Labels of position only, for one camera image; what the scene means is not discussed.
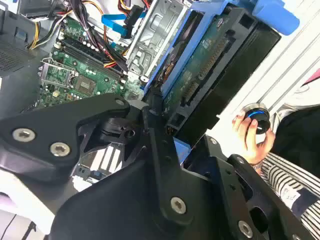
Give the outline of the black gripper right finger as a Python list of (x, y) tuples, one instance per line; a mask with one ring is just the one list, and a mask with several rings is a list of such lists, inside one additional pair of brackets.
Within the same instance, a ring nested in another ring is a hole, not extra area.
[(285, 203), (239, 155), (220, 159), (220, 147), (211, 137), (203, 137), (206, 148), (204, 175), (218, 186), (226, 215), (228, 240), (311, 240)]

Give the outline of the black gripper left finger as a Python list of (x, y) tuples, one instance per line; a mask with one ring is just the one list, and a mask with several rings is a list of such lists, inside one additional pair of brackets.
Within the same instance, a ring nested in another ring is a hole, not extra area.
[[(153, 97), (132, 119), (137, 131), (116, 139), (125, 146), (122, 169), (142, 161), (150, 164), (158, 192), (164, 190), (165, 171), (181, 168), (174, 141), (164, 133), (161, 108), (161, 99)], [(109, 119), (127, 120), (131, 113), (127, 101), (108, 93), (3, 119), (0, 166), (40, 183), (63, 183), (82, 153), (105, 142), (97, 133), (99, 126)]]

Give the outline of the person's bare hand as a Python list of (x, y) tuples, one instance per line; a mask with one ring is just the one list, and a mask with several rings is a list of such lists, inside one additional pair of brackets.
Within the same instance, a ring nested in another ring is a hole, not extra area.
[(236, 142), (237, 154), (245, 158), (251, 165), (259, 164), (270, 152), (275, 141), (275, 134), (269, 128), (265, 132), (263, 142), (257, 143), (258, 121), (245, 117), (241, 111), (232, 120), (232, 136)]

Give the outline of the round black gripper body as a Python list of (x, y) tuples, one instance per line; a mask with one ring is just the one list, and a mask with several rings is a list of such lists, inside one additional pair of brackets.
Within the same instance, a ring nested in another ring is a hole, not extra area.
[(207, 178), (180, 167), (158, 192), (140, 161), (71, 197), (55, 216), (51, 240), (223, 240), (224, 219)]

